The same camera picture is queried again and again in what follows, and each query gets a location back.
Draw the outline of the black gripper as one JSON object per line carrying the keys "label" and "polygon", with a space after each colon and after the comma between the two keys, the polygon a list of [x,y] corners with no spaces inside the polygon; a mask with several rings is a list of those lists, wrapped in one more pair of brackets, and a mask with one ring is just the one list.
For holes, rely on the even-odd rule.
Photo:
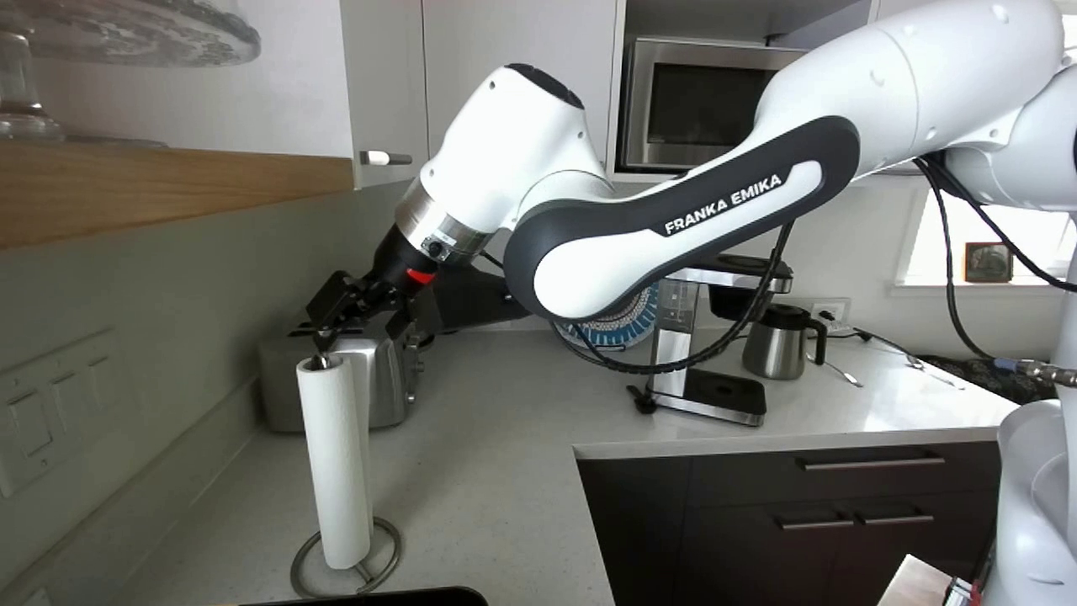
{"label": "black gripper", "polygon": [[345,329],[402,307],[419,291],[430,286],[438,261],[419,251],[397,230],[373,249],[373,265],[363,277],[338,270],[305,304],[304,333],[316,349],[328,349]]}

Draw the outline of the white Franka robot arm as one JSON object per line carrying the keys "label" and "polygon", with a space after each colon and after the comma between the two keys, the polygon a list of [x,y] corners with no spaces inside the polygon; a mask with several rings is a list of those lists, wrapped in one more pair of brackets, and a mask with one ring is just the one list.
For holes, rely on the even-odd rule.
{"label": "white Franka robot arm", "polygon": [[503,232],[515,304],[583,323],[704,251],[920,163],[973,202],[1068,208],[1073,67],[1054,0],[926,0],[782,67],[731,151],[629,200],[598,192],[583,100],[532,63],[491,71],[419,171],[366,277],[311,304],[321,343],[421,293]]}

